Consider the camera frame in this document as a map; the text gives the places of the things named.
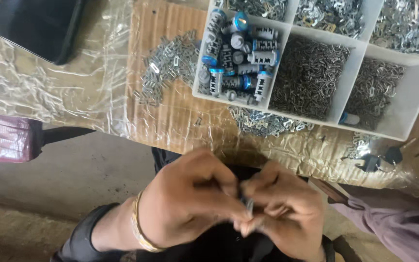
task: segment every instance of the plastic sorting tray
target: plastic sorting tray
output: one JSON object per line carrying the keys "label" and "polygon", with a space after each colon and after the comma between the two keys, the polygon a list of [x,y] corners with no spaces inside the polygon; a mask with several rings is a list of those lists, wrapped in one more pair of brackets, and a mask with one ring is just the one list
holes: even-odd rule
{"label": "plastic sorting tray", "polygon": [[[273,89],[274,82],[278,71],[278,66],[274,69],[274,77],[268,90],[267,99],[259,102],[257,105],[245,105],[236,101],[229,101],[225,96],[215,98],[210,95],[204,95],[198,92],[199,81],[198,73],[201,70],[201,56],[204,53],[203,45],[201,45],[200,57],[198,59],[196,77],[192,88],[193,96],[222,102],[226,104],[236,105],[240,107],[255,109],[263,112],[272,113],[279,116],[285,116],[296,120],[311,122],[319,125],[327,125],[341,129],[357,131],[361,133],[372,134],[384,138],[405,141],[408,139],[411,128],[416,121],[419,113],[419,55],[403,54],[390,49],[378,47],[370,44],[369,40],[373,33],[376,21],[383,6],[384,0],[364,0],[362,11],[364,15],[364,30],[358,39],[352,39],[337,33],[330,33],[314,28],[300,27],[294,25],[295,14],[297,12],[299,0],[290,0],[287,6],[285,21],[273,21],[263,17],[255,17],[249,15],[249,23],[252,25],[272,27],[279,31],[277,41],[280,46],[281,56],[284,53],[285,45],[290,35],[300,35],[308,39],[323,42],[326,44],[340,44],[350,48],[350,56],[344,64],[342,75],[337,84],[337,90],[332,98],[332,105],[329,109],[328,116],[325,121],[288,114],[271,110],[269,101]],[[206,22],[209,21],[211,11],[216,8],[214,1],[211,0],[208,8]],[[228,19],[235,15],[235,12],[225,10]],[[364,57],[370,57],[385,62],[400,64],[406,67],[404,77],[400,80],[396,87],[396,95],[391,98],[391,104],[387,107],[386,112],[379,122],[376,130],[368,131],[360,128],[354,128],[339,124],[340,117],[347,104],[350,93],[352,92],[355,79],[358,75],[361,63]]]}

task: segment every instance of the pile of metal parts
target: pile of metal parts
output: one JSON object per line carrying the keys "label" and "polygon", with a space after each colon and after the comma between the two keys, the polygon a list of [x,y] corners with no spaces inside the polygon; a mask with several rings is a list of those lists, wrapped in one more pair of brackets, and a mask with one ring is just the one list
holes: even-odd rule
{"label": "pile of metal parts", "polygon": [[215,0],[215,6],[284,22],[288,0]]}
{"label": "pile of metal parts", "polygon": [[162,89],[169,89],[169,84],[177,78],[193,86],[199,54],[194,43],[195,36],[195,29],[171,41],[162,36],[161,43],[150,50],[150,56],[143,59],[147,70],[142,75],[142,92],[134,92],[140,104],[159,106]]}
{"label": "pile of metal parts", "polygon": [[325,120],[350,50],[295,35],[285,50],[269,108]]}
{"label": "pile of metal parts", "polygon": [[364,155],[369,154],[370,142],[378,139],[378,137],[369,134],[354,132],[352,143],[353,146],[347,148],[345,157],[350,159],[360,159]]}
{"label": "pile of metal parts", "polygon": [[300,0],[295,24],[357,39],[364,29],[362,0]]}
{"label": "pile of metal parts", "polygon": [[222,9],[215,8],[209,16],[203,33],[199,91],[244,105],[266,99],[280,59],[279,32],[250,25],[243,11],[228,19]]}
{"label": "pile of metal parts", "polygon": [[419,0],[386,0],[370,42],[402,53],[419,53]]}
{"label": "pile of metal parts", "polygon": [[293,120],[287,117],[276,116],[270,113],[263,113],[258,110],[229,106],[230,115],[236,120],[241,132],[250,133],[256,136],[279,137],[284,132],[296,132],[304,128],[312,130],[313,123]]}
{"label": "pile of metal parts", "polygon": [[353,127],[370,131],[376,129],[404,73],[403,66],[366,57],[363,59],[345,109],[345,112],[360,117],[360,122]]}

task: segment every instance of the table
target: table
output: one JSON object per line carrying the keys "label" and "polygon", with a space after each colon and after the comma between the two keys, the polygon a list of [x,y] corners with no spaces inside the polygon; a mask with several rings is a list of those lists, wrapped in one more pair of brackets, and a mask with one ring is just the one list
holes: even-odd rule
{"label": "table", "polygon": [[[236,164],[276,159],[299,175],[419,196],[419,117],[410,135],[418,141],[404,152],[404,162],[393,172],[364,173],[341,161],[352,146],[353,133],[346,130],[316,126],[267,139],[239,134],[227,105],[194,98],[181,81],[164,92],[159,107],[140,105],[132,92],[141,88],[142,58],[161,35],[196,28],[201,37],[208,3],[96,4],[86,7],[76,54],[67,65],[52,65],[0,39],[0,114],[92,128],[178,153],[208,146]],[[201,124],[194,125],[198,118]],[[396,143],[375,140],[373,152]]]}

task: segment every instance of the phone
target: phone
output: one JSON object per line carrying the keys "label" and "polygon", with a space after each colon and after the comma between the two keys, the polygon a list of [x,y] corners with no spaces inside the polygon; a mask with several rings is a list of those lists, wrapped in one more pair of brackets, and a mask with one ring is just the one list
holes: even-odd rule
{"label": "phone", "polygon": [[0,37],[56,65],[67,63],[87,0],[0,0]]}

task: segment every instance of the gold bangle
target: gold bangle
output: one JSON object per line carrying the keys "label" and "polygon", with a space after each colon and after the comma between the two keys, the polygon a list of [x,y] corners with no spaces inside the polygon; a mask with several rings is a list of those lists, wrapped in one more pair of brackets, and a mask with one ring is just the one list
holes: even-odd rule
{"label": "gold bangle", "polygon": [[138,240],[142,248],[144,248],[146,251],[149,252],[162,252],[165,250],[165,248],[160,248],[151,243],[142,232],[142,229],[140,228],[140,223],[138,222],[138,202],[140,201],[140,198],[142,197],[143,191],[138,193],[137,198],[134,200],[134,203],[132,204],[132,229],[134,232],[135,238]]}

